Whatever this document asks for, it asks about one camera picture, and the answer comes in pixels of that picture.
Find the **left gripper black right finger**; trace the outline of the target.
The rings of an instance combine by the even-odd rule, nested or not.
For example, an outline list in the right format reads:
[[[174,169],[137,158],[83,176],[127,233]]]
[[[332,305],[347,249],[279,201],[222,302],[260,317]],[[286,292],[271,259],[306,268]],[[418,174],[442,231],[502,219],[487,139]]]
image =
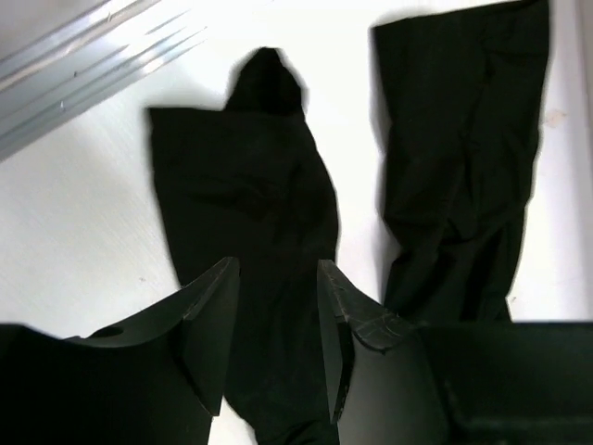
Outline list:
[[[589,323],[414,325],[320,261],[328,411],[343,444],[588,444]]]

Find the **black trousers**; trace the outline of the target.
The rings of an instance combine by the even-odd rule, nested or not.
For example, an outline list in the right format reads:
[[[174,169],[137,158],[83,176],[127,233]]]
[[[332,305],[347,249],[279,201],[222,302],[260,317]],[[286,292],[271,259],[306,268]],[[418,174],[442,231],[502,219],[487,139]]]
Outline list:
[[[549,3],[376,26],[388,117],[383,215],[400,245],[384,304],[414,322],[506,322],[539,145]],[[317,265],[336,253],[334,187],[277,49],[254,51],[220,110],[150,108],[154,187],[187,285],[240,262],[225,397],[260,444],[336,444]]]

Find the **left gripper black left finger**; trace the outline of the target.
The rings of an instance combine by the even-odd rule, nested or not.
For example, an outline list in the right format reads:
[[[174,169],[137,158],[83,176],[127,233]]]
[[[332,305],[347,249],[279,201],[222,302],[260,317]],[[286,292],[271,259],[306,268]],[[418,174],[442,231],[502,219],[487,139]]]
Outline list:
[[[89,337],[1,328],[5,444],[205,444],[221,409],[239,297],[225,258]]]

